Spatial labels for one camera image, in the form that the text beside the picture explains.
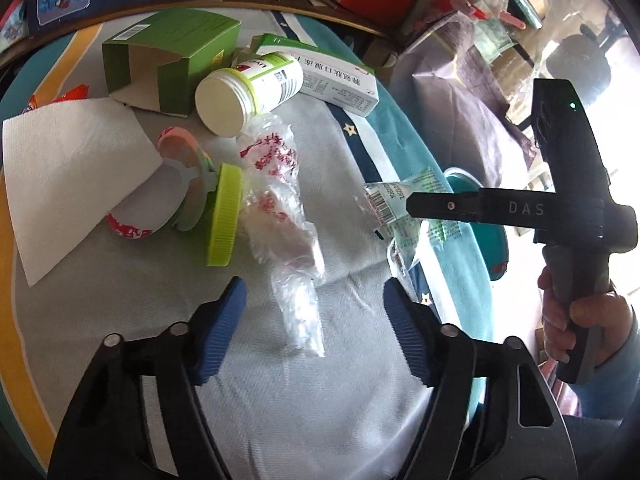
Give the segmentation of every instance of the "plastic packet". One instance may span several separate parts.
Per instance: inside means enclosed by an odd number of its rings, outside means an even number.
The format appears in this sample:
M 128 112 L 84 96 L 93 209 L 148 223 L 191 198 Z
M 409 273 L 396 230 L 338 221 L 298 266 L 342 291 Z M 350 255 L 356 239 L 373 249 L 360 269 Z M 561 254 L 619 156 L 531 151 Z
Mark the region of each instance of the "plastic packet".
M 447 190 L 431 168 L 402 182 L 377 182 L 365 184 L 364 188 L 369 206 L 380 225 L 378 235 L 392 239 L 389 258 L 395 261 L 401 274 L 406 274 L 418 263 L 416 249 L 423 222 L 409 216 L 406 199 L 414 192 L 446 193 Z M 429 219 L 428 222 L 428 237 L 432 245 L 460 236 L 460 228 L 455 221 Z
M 314 287 L 324 277 L 324 259 L 300 201 L 293 133 L 276 115 L 259 115 L 242 130 L 238 147 L 244 182 L 240 221 L 254 258 L 273 264 L 271 288 L 289 346 L 324 356 Z
M 60 103 L 62 101 L 78 101 L 82 99 L 87 99 L 89 95 L 89 87 L 87 85 L 78 85 L 75 88 L 72 88 L 64 95 L 53 99 L 51 103 Z M 26 107 L 22 111 L 23 114 L 35 110 L 41 106 L 47 105 L 49 103 L 39 103 L 36 100 L 35 94 L 29 97 L 29 101 L 27 102 Z

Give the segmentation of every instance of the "lime green bottle cap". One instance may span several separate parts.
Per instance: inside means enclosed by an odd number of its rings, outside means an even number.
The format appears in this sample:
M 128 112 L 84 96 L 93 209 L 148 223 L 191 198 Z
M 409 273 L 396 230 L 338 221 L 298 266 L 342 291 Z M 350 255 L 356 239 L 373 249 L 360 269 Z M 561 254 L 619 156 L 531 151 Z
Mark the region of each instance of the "lime green bottle cap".
M 222 164 L 207 250 L 208 266 L 228 266 L 236 241 L 241 201 L 242 169 Z

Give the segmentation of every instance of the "crumpled plastic wrap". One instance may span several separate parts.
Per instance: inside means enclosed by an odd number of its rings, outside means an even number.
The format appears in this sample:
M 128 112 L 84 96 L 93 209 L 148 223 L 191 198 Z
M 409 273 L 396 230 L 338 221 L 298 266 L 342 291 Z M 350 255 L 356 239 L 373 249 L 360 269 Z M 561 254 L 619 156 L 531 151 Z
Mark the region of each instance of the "crumpled plastic wrap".
M 288 124 L 274 114 L 253 118 L 238 137 L 244 197 L 240 221 L 254 258 L 273 265 L 271 288 L 289 346 L 324 356 L 314 280 L 324 277 L 316 227 L 305 219 L 298 154 Z

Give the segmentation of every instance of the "white paper towel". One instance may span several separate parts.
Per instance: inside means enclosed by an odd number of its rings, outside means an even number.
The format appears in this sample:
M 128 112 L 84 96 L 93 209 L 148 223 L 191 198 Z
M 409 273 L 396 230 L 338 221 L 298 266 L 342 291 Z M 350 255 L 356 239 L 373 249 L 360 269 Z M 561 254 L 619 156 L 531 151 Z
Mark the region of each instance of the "white paper towel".
M 50 104 L 5 120 L 2 154 L 30 286 L 162 164 L 133 111 L 111 98 Z

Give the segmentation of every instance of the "green packaging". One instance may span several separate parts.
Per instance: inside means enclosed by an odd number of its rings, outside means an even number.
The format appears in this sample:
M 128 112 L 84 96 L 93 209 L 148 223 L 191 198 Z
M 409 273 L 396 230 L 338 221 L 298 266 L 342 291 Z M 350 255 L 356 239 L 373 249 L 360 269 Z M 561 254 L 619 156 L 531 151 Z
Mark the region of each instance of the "green packaging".
M 301 92 L 332 103 L 361 117 L 366 117 L 379 101 L 378 84 L 373 70 L 354 64 L 318 47 L 273 34 L 255 36 L 251 51 L 263 55 L 286 52 L 302 67 Z
M 195 89 L 230 66 L 240 22 L 197 9 L 167 9 L 102 44 L 109 95 L 124 104 L 187 117 Z

